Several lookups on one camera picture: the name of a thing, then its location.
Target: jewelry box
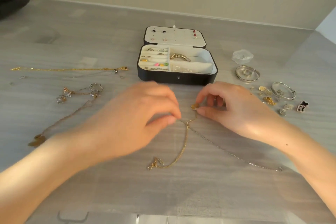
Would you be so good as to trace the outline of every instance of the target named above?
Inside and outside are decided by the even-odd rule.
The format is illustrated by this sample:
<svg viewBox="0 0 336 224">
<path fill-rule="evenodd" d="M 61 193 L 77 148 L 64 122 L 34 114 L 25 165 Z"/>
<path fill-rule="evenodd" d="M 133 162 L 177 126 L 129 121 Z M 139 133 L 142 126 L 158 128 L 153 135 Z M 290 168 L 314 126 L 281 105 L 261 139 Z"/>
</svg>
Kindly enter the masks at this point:
<svg viewBox="0 0 336 224">
<path fill-rule="evenodd" d="M 200 31 L 150 26 L 146 28 L 137 61 L 143 81 L 207 85 L 218 68 Z"/>
</svg>

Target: marble surface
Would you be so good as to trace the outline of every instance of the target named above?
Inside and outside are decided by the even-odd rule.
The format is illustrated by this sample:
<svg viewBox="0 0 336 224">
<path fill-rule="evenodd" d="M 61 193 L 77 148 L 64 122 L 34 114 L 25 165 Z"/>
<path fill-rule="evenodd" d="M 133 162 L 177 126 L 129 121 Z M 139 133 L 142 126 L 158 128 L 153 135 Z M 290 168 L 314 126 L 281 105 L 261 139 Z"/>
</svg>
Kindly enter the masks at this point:
<svg viewBox="0 0 336 224">
<path fill-rule="evenodd" d="M 76 96 L 58 105 L 55 97 L 64 86 L 75 90 L 97 82 L 105 89 L 91 108 L 60 124 L 51 134 L 75 126 L 140 81 L 136 63 L 145 28 L 174 24 L 202 32 L 219 69 L 217 81 L 247 88 L 270 86 L 275 81 L 290 85 L 297 92 L 293 103 L 306 100 L 310 106 L 305 113 L 288 111 L 284 118 L 336 153 L 336 45 L 319 33 L 32 0 L 22 11 L 0 21 L 0 170 L 31 152 L 27 143 L 36 134 L 87 100 L 86 96 Z M 249 65 L 260 71 L 258 82 L 247 84 L 235 77 L 238 65 L 231 56 L 239 49 L 254 54 Z M 10 71 L 19 66 L 128 66 L 130 70 L 117 75 Z M 183 119 L 192 118 L 190 104 L 201 87 L 169 86 L 180 103 Z M 69 179 L 27 223 L 336 223 L 325 204 L 278 150 L 240 137 L 205 118 L 199 118 L 192 127 L 241 158 L 270 168 L 281 165 L 284 171 L 249 166 L 192 132 L 185 153 L 173 167 L 148 171 L 146 167 L 154 156 L 169 162 L 180 151 L 184 125 L 178 122 L 164 129 L 146 148 Z"/>
</svg>

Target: hand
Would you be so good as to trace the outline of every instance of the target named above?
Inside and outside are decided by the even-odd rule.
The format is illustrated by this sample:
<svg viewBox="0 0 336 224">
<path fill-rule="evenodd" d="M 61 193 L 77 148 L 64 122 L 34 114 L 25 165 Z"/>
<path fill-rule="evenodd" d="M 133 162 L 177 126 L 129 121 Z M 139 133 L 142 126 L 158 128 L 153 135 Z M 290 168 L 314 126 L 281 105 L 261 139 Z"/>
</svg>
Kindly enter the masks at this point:
<svg viewBox="0 0 336 224">
<path fill-rule="evenodd" d="M 150 123 L 159 113 L 170 113 Z M 84 124 L 68 132 L 75 138 L 90 165 L 131 154 L 143 147 L 163 128 L 181 119 L 179 104 L 168 86 L 142 82 L 108 102 Z"/>
<path fill-rule="evenodd" d="M 197 95 L 196 103 L 207 98 L 207 107 L 197 112 L 221 123 L 233 132 L 254 140 L 269 143 L 272 134 L 285 130 L 289 123 L 262 103 L 255 95 L 242 86 L 226 82 L 208 84 Z M 226 111 L 213 108 L 226 104 Z"/>
</svg>

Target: bag handle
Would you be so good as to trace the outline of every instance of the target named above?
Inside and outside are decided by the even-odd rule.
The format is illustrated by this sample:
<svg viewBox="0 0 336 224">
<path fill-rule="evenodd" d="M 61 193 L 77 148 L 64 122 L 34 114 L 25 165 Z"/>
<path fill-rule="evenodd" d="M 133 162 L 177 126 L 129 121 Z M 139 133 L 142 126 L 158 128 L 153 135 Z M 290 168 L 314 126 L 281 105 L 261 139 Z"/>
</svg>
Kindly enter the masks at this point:
<svg viewBox="0 0 336 224">
<path fill-rule="evenodd" d="M 0 5 L 0 19 L 20 10 L 29 3 L 30 0 L 12 0 Z"/>
</svg>

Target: left hand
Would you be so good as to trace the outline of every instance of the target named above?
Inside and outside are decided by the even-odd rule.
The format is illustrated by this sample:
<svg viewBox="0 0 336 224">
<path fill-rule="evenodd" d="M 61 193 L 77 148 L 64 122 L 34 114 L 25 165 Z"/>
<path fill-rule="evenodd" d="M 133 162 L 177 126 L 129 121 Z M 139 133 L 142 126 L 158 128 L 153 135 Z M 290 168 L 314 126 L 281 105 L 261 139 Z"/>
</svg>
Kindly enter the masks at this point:
<svg viewBox="0 0 336 224">
<path fill-rule="evenodd" d="M 159 113 L 170 113 L 154 121 Z M 94 165 L 131 154 L 143 147 L 163 128 L 181 119 L 172 90 L 156 82 L 141 82 L 108 102 L 85 123 L 66 132 L 72 148 Z"/>
</svg>

